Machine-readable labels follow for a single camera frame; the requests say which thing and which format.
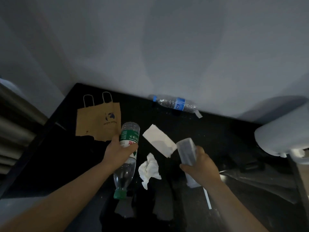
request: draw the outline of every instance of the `person's left arm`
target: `person's left arm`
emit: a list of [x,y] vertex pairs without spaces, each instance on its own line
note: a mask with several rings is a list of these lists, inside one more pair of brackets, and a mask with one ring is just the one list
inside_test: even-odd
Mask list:
[[115,135],[107,146],[104,159],[75,180],[51,193],[34,207],[14,217],[0,228],[0,232],[64,231],[87,205],[105,180],[137,150],[132,144],[123,148]]

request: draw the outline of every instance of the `person's right arm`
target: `person's right arm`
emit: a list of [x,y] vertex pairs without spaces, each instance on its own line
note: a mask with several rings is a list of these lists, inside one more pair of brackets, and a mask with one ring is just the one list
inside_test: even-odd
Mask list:
[[180,168],[207,190],[230,230],[233,232],[267,232],[268,230],[221,181],[218,168],[202,147],[197,146],[196,154],[195,165],[181,164]]

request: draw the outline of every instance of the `white electric kettle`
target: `white electric kettle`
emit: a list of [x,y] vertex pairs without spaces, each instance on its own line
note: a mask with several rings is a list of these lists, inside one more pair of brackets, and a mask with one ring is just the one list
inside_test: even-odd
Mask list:
[[309,164],[309,103],[269,122],[254,132],[257,144],[268,154],[286,157],[299,164]]

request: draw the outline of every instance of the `bottle with green label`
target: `bottle with green label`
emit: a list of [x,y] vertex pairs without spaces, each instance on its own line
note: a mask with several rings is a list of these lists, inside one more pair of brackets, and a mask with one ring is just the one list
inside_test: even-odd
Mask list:
[[[126,122],[122,126],[120,135],[120,145],[127,147],[133,143],[138,143],[139,138],[139,125],[134,122]],[[132,181],[135,166],[136,166],[137,150],[133,152],[129,159],[114,172],[114,183],[116,190],[114,199],[125,199],[127,196],[127,187]]]

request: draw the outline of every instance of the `bottle label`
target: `bottle label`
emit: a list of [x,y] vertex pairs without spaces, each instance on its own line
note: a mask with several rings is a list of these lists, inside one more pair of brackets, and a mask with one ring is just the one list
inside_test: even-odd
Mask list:
[[183,98],[177,98],[174,109],[182,111],[186,100]]
[[[128,147],[133,143],[138,143],[138,132],[134,130],[123,130],[120,135],[120,145],[122,147]],[[137,150],[133,152],[130,157],[136,159]]]

